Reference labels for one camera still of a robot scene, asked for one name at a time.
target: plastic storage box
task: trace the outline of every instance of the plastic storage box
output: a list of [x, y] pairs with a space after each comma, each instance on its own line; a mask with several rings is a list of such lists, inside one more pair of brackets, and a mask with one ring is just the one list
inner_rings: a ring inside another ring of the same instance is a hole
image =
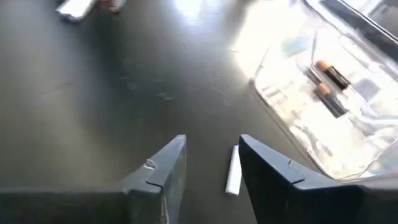
[[[349, 181], [398, 171], [398, 66], [363, 31], [371, 26], [388, 44], [395, 40], [355, 10], [357, 26], [334, 10], [317, 0], [286, 9], [286, 26], [274, 34], [255, 87], [330, 177]], [[346, 86], [320, 63], [341, 74]]]

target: white object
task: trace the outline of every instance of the white object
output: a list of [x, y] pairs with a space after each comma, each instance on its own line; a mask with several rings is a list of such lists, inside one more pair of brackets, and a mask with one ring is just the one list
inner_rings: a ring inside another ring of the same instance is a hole
[[235, 145], [232, 149], [231, 164], [229, 165], [228, 180], [225, 193], [230, 195], [239, 195], [241, 188], [242, 168], [239, 158], [239, 146]]
[[70, 21], [80, 22], [98, 0], [66, 0], [56, 11]]

